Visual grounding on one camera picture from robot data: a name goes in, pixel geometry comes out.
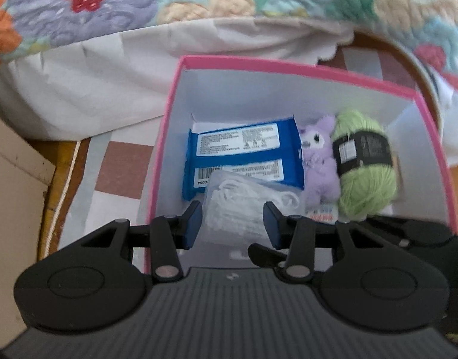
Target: stuffed animal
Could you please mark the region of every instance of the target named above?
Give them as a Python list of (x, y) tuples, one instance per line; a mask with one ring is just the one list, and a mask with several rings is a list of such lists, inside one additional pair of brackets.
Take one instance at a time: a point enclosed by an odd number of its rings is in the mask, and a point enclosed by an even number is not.
[(304, 194), (306, 206), (337, 201), (341, 185), (337, 162), (333, 157), (330, 135), (335, 128), (335, 116), (321, 118), (317, 124), (299, 130), (304, 159)]

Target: beige cardboard panel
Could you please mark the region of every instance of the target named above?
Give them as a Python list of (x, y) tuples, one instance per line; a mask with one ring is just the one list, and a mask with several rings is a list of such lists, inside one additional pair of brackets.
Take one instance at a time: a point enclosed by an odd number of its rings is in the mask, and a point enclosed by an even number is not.
[[(22, 147), (16, 139), (13, 144)], [(31, 160), (33, 155), (24, 150), (21, 157)], [(36, 261), (46, 189), (0, 156), (0, 347), (25, 328), (13, 300), (13, 284)]]
[(54, 166), (1, 120), (0, 155), (45, 185), (50, 185)]

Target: blue package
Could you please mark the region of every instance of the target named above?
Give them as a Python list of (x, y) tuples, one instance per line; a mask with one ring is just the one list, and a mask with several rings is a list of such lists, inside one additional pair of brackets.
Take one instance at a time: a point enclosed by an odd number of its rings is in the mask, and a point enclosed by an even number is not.
[(189, 131), (183, 199), (204, 193), (214, 170), (302, 189), (301, 142), (294, 118), (206, 133)]

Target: white label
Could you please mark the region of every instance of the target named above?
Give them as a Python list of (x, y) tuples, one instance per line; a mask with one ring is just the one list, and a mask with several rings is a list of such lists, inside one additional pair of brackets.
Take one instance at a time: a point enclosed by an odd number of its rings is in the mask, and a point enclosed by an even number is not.
[(282, 159), (262, 163), (249, 163), (240, 166), (218, 166), (214, 168), (197, 168), (194, 170), (194, 187), (204, 188), (215, 170), (231, 171), (242, 176), (254, 177), (264, 181), (283, 181), (284, 170)]
[(280, 147), (277, 124), (234, 128), (197, 137), (197, 156), (221, 156), (253, 153)]
[(341, 165), (351, 161), (357, 157), (357, 149), (355, 148), (355, 140), (350, 139), (348, 142), (341, 144), (338, 147), (338, 152), (341, 155)]
[(336, 204), (322, 204), (307, 212), (307, 217), (319, 223), (335, 224), (338, 220), (338, 207)]

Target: barcode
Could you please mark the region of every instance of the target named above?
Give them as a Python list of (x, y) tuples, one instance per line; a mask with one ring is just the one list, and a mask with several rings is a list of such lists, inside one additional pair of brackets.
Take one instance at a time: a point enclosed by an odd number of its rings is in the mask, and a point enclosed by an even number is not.
[(357, 157), (357, 149), (355, 148), (355, 140), (351, 139), (344, 144), (341, 144), (338, 148), (338, 152), (341, 155), (341, 164), (351, 161)]
[(197, 169), (197, 179), (198, 180), (206, 180), (215, 170), (221, 170), (221, 166), (216, 168), (199, 168)]

